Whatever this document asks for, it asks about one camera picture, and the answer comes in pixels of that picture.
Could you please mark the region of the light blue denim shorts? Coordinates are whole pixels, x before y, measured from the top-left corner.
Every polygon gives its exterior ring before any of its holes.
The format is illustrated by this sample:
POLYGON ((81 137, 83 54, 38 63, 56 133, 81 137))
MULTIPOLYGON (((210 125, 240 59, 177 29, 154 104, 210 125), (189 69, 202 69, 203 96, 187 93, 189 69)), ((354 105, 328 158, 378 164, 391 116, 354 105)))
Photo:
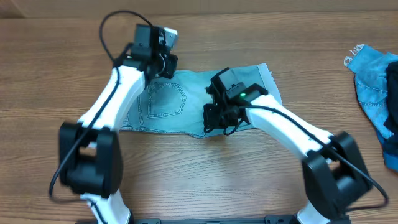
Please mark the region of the light blue denim shorts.
POLYGON ((177 70, 171 80, 152 80, 132 104, 121 130, 186 134, 199 139, 221 135, 221 129, 204 133, 203 125, 203 106, 213 102, 205 88, 218 72, 177 70))

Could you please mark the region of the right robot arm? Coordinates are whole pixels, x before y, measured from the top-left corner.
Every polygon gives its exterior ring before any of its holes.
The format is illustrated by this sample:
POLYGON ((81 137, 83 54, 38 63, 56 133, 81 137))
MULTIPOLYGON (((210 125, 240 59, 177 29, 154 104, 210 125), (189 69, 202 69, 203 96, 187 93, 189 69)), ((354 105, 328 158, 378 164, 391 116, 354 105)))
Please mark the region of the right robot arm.
POLYGON ((302 165, 308 204, 295 215, 266 217, 266 223, 350 223, 349 206, 372 188, 356 141, 333 135, 293 114, 274 96, 273 84, 240 78, 230 68, 210 80, 204 105, 205 131, 259 128, 286 147, 302 165))

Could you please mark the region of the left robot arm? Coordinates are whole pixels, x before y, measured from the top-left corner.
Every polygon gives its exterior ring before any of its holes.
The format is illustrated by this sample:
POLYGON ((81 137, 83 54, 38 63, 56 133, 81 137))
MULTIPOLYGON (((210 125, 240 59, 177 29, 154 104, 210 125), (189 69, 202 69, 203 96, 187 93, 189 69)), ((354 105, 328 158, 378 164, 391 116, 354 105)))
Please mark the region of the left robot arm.
POLYGON ((119 130, 130 107, 154 78, 171 79, 178 58, 171 49, 178 32, 168 27, 138 24, 134 41, 114 60, 111 77, 94 105, 59 131, 56 171, 91 208, 97 223, 133 223, 120 185, 123 160, 119 130))

